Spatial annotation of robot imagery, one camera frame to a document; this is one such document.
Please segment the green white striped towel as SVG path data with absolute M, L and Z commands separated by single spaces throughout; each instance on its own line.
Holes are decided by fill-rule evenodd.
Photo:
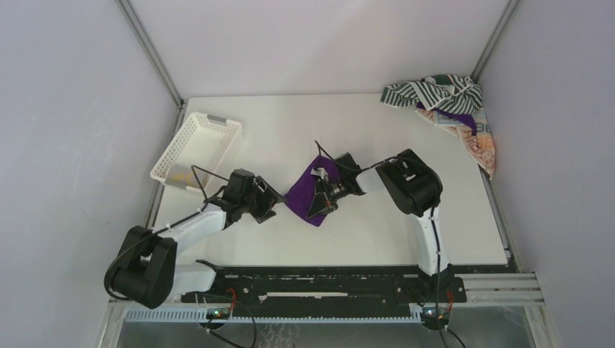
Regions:
M 453 115 L 472 115 L 483 106 L 482 89 L 469 76 L 433 75 L 384 87 L 380 102 L 392 107 L 421 105 Z

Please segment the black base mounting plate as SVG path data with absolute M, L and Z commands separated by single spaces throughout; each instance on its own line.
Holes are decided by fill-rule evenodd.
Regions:
M 462 278 L 447 270 L 426 277 L 416 266 L 217 266 L 211 290 L 183 303 L 228 304 L 254 316 L 402 315 L 438 304 L 444 312 L 468 300 Z

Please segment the cream bear print towel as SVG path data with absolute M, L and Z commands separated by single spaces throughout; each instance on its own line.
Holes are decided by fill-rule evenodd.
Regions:
M 459 138 L 470 157 L 487 173 L 492 180 L 496 169 L 496 152 L 485 109 L 481 108 L 472 115 L 476 123 L 476 134 L 462 122 L 451 119 L 437 111 L 416 109 L 415 113 L 436 127 Z

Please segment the yellow grey patterned towel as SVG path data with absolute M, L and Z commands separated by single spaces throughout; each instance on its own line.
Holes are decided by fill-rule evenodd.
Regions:
M 179 186 L 193 186 L 197 183 L 194 173 L 186 168 L 171 168 L 167 173 L 166 181 Z

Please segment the left controller board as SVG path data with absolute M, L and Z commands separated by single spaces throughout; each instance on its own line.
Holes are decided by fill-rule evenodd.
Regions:
M 207 311 L 205 320 L 228 320 L 230 316 L 231 312 L 227 309 L 212 309 Z

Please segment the right controller board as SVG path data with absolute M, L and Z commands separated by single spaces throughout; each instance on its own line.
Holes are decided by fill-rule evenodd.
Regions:
M 450 323 L 451 312 L 436 313 L 435 309 L 424 310 L 420 314 L 421 324 L 431 331 L 445 330 Z

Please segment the aluminium corner post right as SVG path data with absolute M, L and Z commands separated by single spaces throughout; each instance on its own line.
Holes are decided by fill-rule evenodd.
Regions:
M 479 59 L 475 65 L 475 68 L 471 74 L 471 78 L 474 82 L 478 83 L 482 75 L 490 61 L 491 56 L 495 52 L 497 45 L 499 44 L 501 38 L 503 37 L 507 27 L 513 19 L 519 5 L 522 3 L 521 0 L 509 0 L 506 2 L 504 10 L 498 18 L 498 21 L 495 24 L 487 42 L 482 50 L 482 53 L 479 55 Z

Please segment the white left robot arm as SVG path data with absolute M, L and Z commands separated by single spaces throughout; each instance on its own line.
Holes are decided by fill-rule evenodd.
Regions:
M 227 284 L 215 265 L 205 260 L 178 263 L 178 256 L 206 237 L 224 231 L 243 215 L 257 223 L 275 216 L 284 197 L 248 170 L 234 170 L 213 195 L 190 215 L 155 231 L 130 228 L 117 257 L 104 274 L 104 289 L 116 300 L 155 309 L 169 298 L 199 292 L 209 302 L 224 298 Z

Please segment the aluminium corner post left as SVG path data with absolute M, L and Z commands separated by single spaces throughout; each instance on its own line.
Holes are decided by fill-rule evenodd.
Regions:
M 124 16 L 128 26 L 133 32 L 133 35 L 144 51 L 146 58 L 165 87 L 174 105 L 181 109 L 183 106 L 183 98 L 181 97 L 178 88 L 176 87 L 165 63 L 163 62 L 160 53 L 155 47 L 153 40 L 148 34 L 145 25 L 141 21 L 133 2 L 129 0 L 116 0 L 115 3 Z

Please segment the white plastic basket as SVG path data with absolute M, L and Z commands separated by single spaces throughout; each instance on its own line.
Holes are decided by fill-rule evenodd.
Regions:
M 221 184 L 233 170 L 242 142 L 241 123 L 192 112 L 150 171 L 150 177 L 164 186 L 199 194 L 205 189 L 210 194 L 213 186 Z M 195 185 L 179 186 L 166 181 L 168 171 L 180 167 L 194 173 Z

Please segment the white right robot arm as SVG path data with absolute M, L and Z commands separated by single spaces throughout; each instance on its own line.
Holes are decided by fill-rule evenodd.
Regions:
M 442 181 L 413 150 L 361 167 L 350 153 L 331 157 L 319 147 L 320 157 L 308 173 L 313 177 L 313 196 L 302 216 L 323 217 L 339 207 L 338 201 L 349 195 L 362 196 L 386 189 L 395 206 L 413 224 L 418 245 L 418 267 L 426 277 L 419 281 L 420 295 L 427 301 L 439 301 L 448 290 L 440 275 L 450 262 L 439 231 L 439 205 Z

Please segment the purple towel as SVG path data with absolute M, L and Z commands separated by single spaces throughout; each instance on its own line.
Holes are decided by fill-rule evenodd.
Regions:
M 339 169 L 333 160 L 317 156 L 304 170 L 302 175 L 290 190 L 284 195 L 285 205 L 301 220 L 306 223 L 319 227 L 326 219 L 326 215 L 316 215 L 312 218 L 307 218 L 308 210 L 315 196 L 315 180 L 312 175 L 312 169 L 322 167 L 328 174 L 329 178 L 335 181 L 340 177 Z

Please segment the aluminium corner post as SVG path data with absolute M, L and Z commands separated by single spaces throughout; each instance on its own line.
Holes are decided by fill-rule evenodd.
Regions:
M 506 2 L 504 10 L 498 18 L 498 21 L 495 24 L 487 42 L 482 50 L 482 53 L 479 55 L 479 59 L 475 65 L 475 68 L 471 74 L 471 78 L 474 82 L 478 83 L 482 75 L 490 61 L 491 56 L 495 52 L 497 45 L 499 44 L 501 38 L 503 37 L 507 27 L 513 19 L 519 5 L 522 3 L 521 0 L 509 0 Z
M 183 106 L 183 98 L 181 97 L 178 88 L 176 87 L 165 63 L 163 62 L 160 53 L 155 47 L 153 40 L 148 34 L 145 25 L 141 21 L 133 2 L 129 0 L 116 0 L 115 3 L 124 16 L 128 26 L 133 32 L 133 35 L 144 51 L 146 58 L 165 87 L 174 105 L 181 109 Z

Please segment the controller board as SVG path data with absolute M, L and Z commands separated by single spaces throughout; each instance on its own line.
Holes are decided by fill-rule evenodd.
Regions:
M 431 331 L 445 330 L 450 323 L 451 312 L 436 313 L 435 309 L 424 310 L 420 314 L 421 324 Z
M 207 311 L 205 320 L 228 320 L 230 316 L 231 312 L 227 309 L 212 309 Z

